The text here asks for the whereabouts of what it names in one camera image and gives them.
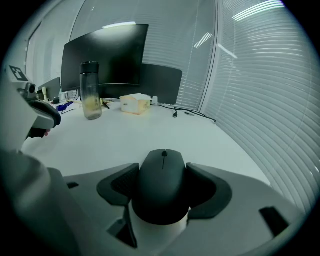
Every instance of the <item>white desk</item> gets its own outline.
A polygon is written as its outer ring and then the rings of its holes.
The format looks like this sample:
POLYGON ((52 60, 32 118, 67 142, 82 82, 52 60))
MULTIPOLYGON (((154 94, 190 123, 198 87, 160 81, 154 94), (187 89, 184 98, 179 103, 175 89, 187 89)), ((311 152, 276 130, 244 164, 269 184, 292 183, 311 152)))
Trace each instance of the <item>white desk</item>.
POLYGON ((211 120, 151 106, 142 115, 121 112, 109 104, 96 120, 87 120, 82 108, 62 115, 48 137, 28 138, 22 152, 63 176, 100 171, 123 164, 144 162, 157 149, 179 151, 191 162, 241 174, 270 184, 256 163, 211 120))

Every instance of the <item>person's hand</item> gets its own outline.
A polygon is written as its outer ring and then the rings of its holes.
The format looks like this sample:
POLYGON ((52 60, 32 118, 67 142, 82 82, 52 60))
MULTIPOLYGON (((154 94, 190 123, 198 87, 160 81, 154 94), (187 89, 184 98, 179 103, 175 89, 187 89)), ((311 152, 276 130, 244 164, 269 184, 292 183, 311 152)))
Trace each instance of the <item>person's hand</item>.
POLYGON ((46 130, 44 133, 44 136, 48 136, 50 131, 51 131, 51 129, 46 130))

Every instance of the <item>monitor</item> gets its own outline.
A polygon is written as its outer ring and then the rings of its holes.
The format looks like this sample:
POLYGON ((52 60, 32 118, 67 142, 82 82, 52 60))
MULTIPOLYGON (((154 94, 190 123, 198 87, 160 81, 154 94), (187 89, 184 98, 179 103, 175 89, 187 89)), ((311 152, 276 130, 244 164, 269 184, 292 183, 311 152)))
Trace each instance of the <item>monitor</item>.
POLYGON ((80 64, 86 61, 99 63, 100 85, 139 85, 148 28, 114 26, 67 43, 62 57, 62 92, 80 88, 80 64))

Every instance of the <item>tissue box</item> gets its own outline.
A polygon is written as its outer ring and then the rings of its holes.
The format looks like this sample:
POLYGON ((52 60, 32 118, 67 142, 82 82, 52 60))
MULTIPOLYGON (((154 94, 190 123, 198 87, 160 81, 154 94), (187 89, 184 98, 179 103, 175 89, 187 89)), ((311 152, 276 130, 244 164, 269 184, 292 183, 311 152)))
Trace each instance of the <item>tissue box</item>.
POLYGON ((150 101, 150 96, 141 93, 121 96, 121 111, 140 115, 150 108, 150 101))

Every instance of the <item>transparent water bottle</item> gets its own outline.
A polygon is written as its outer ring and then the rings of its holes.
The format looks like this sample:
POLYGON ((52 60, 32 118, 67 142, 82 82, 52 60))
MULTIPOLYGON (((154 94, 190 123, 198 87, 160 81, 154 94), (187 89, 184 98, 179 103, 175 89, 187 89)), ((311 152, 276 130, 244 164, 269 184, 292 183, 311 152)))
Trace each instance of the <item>transparent water bottle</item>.
POLYGON ((85 61, 80 65, 80 91, 84 116, 88 120, 101 117, 102 109, 99 97, 99 63, 85 61))

